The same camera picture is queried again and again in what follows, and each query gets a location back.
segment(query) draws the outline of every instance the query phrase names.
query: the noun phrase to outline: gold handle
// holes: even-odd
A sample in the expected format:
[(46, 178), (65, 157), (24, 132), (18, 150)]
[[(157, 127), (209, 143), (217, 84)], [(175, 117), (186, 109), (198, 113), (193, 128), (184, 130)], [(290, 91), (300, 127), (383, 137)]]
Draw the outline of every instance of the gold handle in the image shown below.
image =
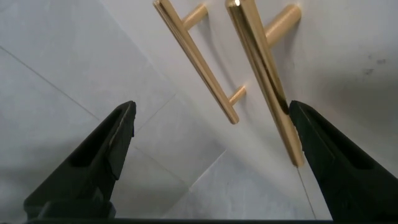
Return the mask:
[(188, 30), (191, 27), (200, 22), (207, 15), (205, 5), (200, 4), (182, 20), (175, 12), (173, 5), (169, 0), (157, 0), (154, 2), (154, 6), (166, 25), (169, 27), (171, 33), (173, 33), (181, 48), (184, 50), (192, 65), (195, 67), (196, 71), (199, 73), (201, 79), (205, 82), (207, 88), (228, 117), (229, 121), (232, 124), (238, 123), (239, 116), (236, 114), (233, 105), (246, 94), (245, 87), (240, 86), (235, 93), (228, 98), (188, 33)]
[(292, 163), (302, 166), (301, 142), (289, 117), (289, 107), (270, 50), (299, 21), (301, 10), (295, 5), (287, 6), (264, 30), (254, 0), (227, 0), (226, 8)]

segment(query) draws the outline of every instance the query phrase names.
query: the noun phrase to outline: white surface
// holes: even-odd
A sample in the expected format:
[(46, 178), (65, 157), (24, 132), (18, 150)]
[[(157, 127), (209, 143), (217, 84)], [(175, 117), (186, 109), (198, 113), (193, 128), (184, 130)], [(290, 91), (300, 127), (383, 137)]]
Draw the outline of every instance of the white surface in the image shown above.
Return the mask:
[(137, 103), (136, 130), (174, 95), (98, 1), (18, 1), (0, 14), (0, 45), (104, 119)]
[[(248, 164), (252, 164), (270, 180), (270, 183), (280, 189), (283, 194), (288, 195), (297, 205), (308, 202), (297, 169), (289, 161), (254, 75), (249, 68), (244, 73), (241, 67), (245, 64), (237, 67), (238, 69), (235, 68), (234, 72), (224, 73), (223, 68), (230, 69), (228, 67), (230, 63), (220, 63), (216, 58), (216, 50), (222, 45), (211, 45), (213, 41), (219, 40), (214, 39), (214, 36), (209, 36), (209, 34), (214, 34), (213, 28), (211, 31), (206, 31), (207, 33), (200, 30), (200, 28), (208, 29), (209, 19), (204, 20), (202, 26), (194, 27), (190, 33), (227, 95), (232, 94), (233, 90), (243, 83), (248, 88), (246, 99), (235, 106), (241, 119), (235, 126), (229, 123), (187, 56), (159, 17), (151, 0), (103, 2), (152, 63), (175, 83), (181, 95), (187, 98), (190, 110), (214, 130), (217, 139), (223, 142), (227, 150), (234, 152)], [(198, 1), (179, 1), (178, 4), (174, 2), (174, 5), (177, 12), (183, 16), (193, 9), (196, 3)], [(212, 17), (210, 17), (210, 26), (215, 26), (226, 36), (222, 36), (224, 42), (230, 42), (231, 39), (237, 41), (234, 45), (225, 46), (238, 51), (239, 54), (232, 52), (228, 55), (245, 60), (244, 52), (241, 50), (224, 9), (224, 2), (213, 1), (209, 4), (211, 4), (208, 7), (210, 15), (214, 16), (216, 13), (224, 15), (218, 18), (224, 20), (220, 23), (229, 26), (230, 33), (224, 33), (224, 26), (217, 26), (218, 23)], [(216, 7), (218, 8), (216, 13), (211, 11)], [(235, 61), (234, 63), (242, 64), (243, 62)]]
[(0, 221), (25, 222), (23, 201), (99, 121), (0, 48)]
[(142, 127), (134, 145), (191, 186), (224, 152), (178, 97)]
[(159, 218), (187, 190), (178, 177), (130, 145), (111, 201), (117, 218)]
[(161, 217), (223, 151), (99, 1), (0, 0), (0, 47), (14, 55), (0, 50), (0, 222), (24, 222), (23, 200), (127, 100), (144, 152), (130, 148), (115, 186), (119, 217)]
[(313, 220), (310, 204), (294, 206), (268, 180), (226, 151), (165, 218)]
[[(298, 203), (307, 200), (287, 156), (224, 1), (205, 1), (209, 16), (190, 33), (227, 95), (245, 84), (232, 126), (203, 84), (152, 0), (103, 0), (160, 72), (167, 75), (225, 148)], [(180, 17), (203, 1), (172, 1)], [(289, 0), (257, 1), (264, 24)], [(273, 49), (288, 99), (310, 104), (394, 175), (398, 93), (398, 1), (300, 0), (298, 29)]]

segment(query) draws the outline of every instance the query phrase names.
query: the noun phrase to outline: wall tile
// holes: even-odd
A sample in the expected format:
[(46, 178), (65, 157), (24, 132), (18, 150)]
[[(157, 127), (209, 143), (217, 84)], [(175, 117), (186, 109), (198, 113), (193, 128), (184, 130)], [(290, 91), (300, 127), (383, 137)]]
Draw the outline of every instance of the wall tile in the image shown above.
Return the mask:
[(181, 99), (171, 99), (139, 130), (134, 145), (191, 186), (224, 149), (188, 111)]
[(133, 100), (139, 129), (174, 95), (99, 1), (18, 1), (0, 45), (100, 119)]
[(22, 223), (24, 199), (99, 121), (0, 48), (0, 221)]
[(270, 182), (225, 152), (170, 209), (165, 218), (314, 219)]
[(111, 201), (118, 218), (160, 218), (187, 190), (180, 179), (130, 145)]

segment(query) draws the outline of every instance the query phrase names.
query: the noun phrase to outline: tile grout line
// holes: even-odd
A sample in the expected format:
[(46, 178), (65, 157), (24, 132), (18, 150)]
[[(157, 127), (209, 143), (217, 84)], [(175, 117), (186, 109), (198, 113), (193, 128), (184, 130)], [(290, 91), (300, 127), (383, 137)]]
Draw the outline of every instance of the tile grout line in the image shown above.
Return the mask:
[(48, 81), (46, 78), (44, 78), (41, 74), (39, 74), (38, 72), (36, 72), (33, 68), (31, 68), (30, 66), (28, 66), (26, 63), (24, 63), (23, 61), (21, 61), (19, 58), (17, 58), (15, 55), (13, 55), (10, 51), (8, 51), (7, 49), (5, 49), (3, 46), (0, 46), (0, 49), (5, 51), (7, 54), (9, 54), (12, 58), (14, 58), (15, 60), (17, 60), (19, 63), (21, 63), (23, 66), (25, 66), (26, 68), (28, 68), (30, 71), (32, 71), (34, 74), (36, 74), (38, 77), (40, 77), (41, 79), (43, 79), (46, 83), (48, 83), (50, 86), (54, 87), (56, 90), (58, 90), (61, 94), (63, 94), (64, 96), (66, 96), (68, 99), (72, 100), (72, 102), (76, 103), (80, 108), (82, 108), (83, 110), (85, 110), (87, 113), (89, 113), (90, 115), (92, 115), (95, 119), (100, 120), (99, 118), (97, 118), (97, 116), (95, 116), (92, 112), (90, 112), (88, 109), (86, 109), (84, 106), (82, 106), (79, 102), (77, 102), (76, 100), (74, 100), (72, 97), (70, 97), (69, 95), (67, 95), (65, 92), (63, 92), (61, 89), (59, 89), (57, 86), (55, 86), (53, 83), (51, 83), (50, 81)]
[(198, 180), (205, 175), (205, 173), (220, 159), (220, 157), (226, 152), (226, 149), (217, 157), (217, 159), (209, 166), (207, 167), (207, 169), (197, 178), (196, 181), (194, 181), (194, 183), (188, 187), (188, 191), (185, 192), (175, 203), (173, 203), (172, 206), (170, 206), (170, 208), (162, 215), (162, 218), (164, 218), (166, 216), (166, 214), (169, 213), (169, 211), (171, 211), (171, 209), (173, 209), (173, 207), (179, 203), (179, 201), (181, 201), (181, 199), (185, 196), (185, 194), (189, 194), (191, 191), (191, 188), (198, 182)]
[(147, 121), (145, 121), (142, 125), (141, 125), (141, 127), (139, 127), (139, 129), (134, 133), (134, 135), (137, 135), (137, 133), (139, 132), (139, 130), (141, 130), (141, 128), (143, 128), (144, 126), (145, 126), (145, 124), (147, 124), (164, 106), (166, 106), (166, 104), (168, 103), (168, 102), (170, 102), (172, 99), (174, 99), (174, 97), (175, 97), (175, 95), (176, 95), (176, 93), (174, 93), (173, 95), (172, 95), (172, 97), (170, 97), (170, 99), (168, 99), (167, 101), (166, 101), (166, 103), (164, 103), (151, 117), (149, 117), (148, 118), (148, 120)]
[(303, 185), (305, 195), (307, 196), (308, 202), (309, 202), (309, 204), (310, 204), (313, 217), (315, 218), (315, 220), (318, 220), (318, 219), (317, 219), (317, 216), (315, 215), (315, 212), (313, 211), (313, 207), (312, 207), (312, 204), (311, 204), (311, 200), (310, 200), (310, 197), (308, 196), (307, 189), (305, 188), (304, 181), (303, 181), (303, 179), (301, 178), (301, 173), (300, 173), (300, 171), (299, 171), (299, 168), (297, 168), (297, 172), (298, 172), (298, 176), (300, 177), (301, 184)]
[(222, 152), (222, 153), (217, 157), (217, 159), (214, 160), (214, 162), (213, 162), (212, 164), (210, 164), (210, 166), (207, 167), (207, 169), (197, 178), (197, 180), (194, 181), (194, 183), (189, 187), (188, 190), (191, 190), (191, 188), (199, 181), (199, 179), (200, 179), (201, 177), (203, 177), (203, 175), (205, 175), (205, 173), (206, 173), (211, 167), (213, 167), (213, 166), (216, 164), (217, 161), (220, 160), (221, 156), (223, 156), (225, 152), (226, 152), (226, 149), (224, 149), (224, 152)]

